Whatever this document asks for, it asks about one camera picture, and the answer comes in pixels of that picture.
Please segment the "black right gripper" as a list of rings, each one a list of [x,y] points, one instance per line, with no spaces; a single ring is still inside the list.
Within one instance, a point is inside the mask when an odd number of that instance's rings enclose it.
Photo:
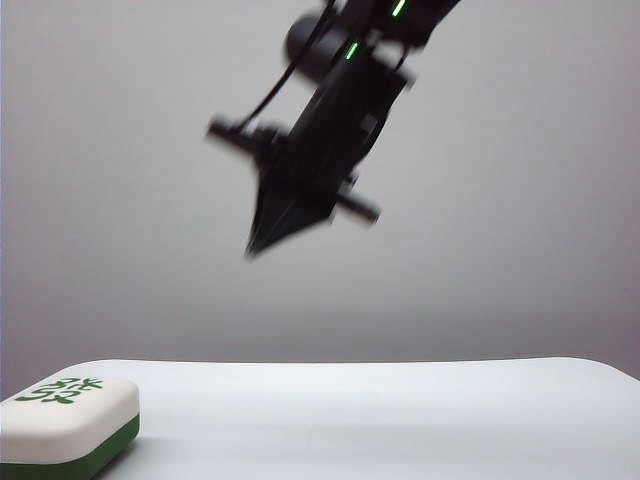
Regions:
[[[356,166],[381,132],[381,62],[366,49],[337,62],[291,129],[255,130],[258,191],[245,256],[254,259],[344,208],[380,210],[352,193]]]

